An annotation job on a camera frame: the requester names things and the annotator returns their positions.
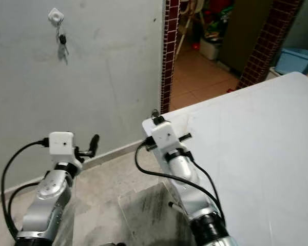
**tiled floor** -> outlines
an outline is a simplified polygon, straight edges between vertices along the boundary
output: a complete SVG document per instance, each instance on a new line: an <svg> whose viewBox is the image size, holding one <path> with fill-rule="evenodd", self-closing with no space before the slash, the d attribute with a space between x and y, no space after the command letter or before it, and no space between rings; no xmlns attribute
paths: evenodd
<svg viewBox="0 0 308 246"><path fill-rule="evenodd" d="M238 79L185 42L175 63L170 110L183 108L234 90Z"/></svg>
<svg viewBox="0 0 308 246"><path fill-rule="evenodd" d="M72 246L72 233L73 245L77 246L108 242L124 242L128 246L195 245L184 216L167 205L174 201L168 181L139 172L133 156L134 152L125 154L77 177L73 192L75 213L67 216L74 218L74 226L73 220L63 219L63 234L57 236L54 246ZM162 171L151 152L141 151L139 161L145 169ZM12 213L18 228L33 197L34 193L29 192L14 200ZM1 205L0 245L14 245Z"/></svg>

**blue container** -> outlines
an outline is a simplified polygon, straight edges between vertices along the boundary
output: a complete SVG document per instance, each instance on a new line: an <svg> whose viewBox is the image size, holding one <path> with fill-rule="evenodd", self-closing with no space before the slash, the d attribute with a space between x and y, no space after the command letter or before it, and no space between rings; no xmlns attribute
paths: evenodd
<svg viewBox="0 0 308 246"><path fill-rule="evenodd" d="M275 71L280 74L291 72L308 73L308 50L297 48L282 49Z"/></svg>

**white container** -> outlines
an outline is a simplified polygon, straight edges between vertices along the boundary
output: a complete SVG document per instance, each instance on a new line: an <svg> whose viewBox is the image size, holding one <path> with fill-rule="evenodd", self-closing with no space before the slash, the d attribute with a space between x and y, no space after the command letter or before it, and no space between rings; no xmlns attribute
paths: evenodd
<svg viewBox="0 0 308 246"><path fill-rule="evenodd" d="M220 47L221 44L212 44L201 38L200 53L209 60L215 60L218 58Z"/></svg>

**red object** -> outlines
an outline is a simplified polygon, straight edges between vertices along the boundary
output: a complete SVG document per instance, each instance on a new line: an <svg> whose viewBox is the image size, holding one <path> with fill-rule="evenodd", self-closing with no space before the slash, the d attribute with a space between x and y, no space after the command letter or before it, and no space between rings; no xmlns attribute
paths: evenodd
<svg viewBox="0 0 308 246"><path fill-rule="evenodd" d="M192 44L192 48L195 49L195 50L199 50L200 49L200 43Z"/></svg>
<svg viewBox="0 0 308 246"><path fill-rule="evenodd" d="M209 10L213 13L220 13L230 5L232 5L232 0L211 0Z"/></svg>

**red tile trim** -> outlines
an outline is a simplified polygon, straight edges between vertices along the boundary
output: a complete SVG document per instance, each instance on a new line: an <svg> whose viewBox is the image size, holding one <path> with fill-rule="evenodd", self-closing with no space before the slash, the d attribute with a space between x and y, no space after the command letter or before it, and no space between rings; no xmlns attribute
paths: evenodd
<svg viewBox="0 0 308 246"><path fill-rule="evenodd" d="M273 0L268 18L245 65L238 89L265 80L303 0Z"/></svg>
<svg viewBox="0 0 308 246"><path fill-rule="evenodd" d="M165 1L163 60L161 77L161 113L169 112L178 28L179 0Z"/></svg>

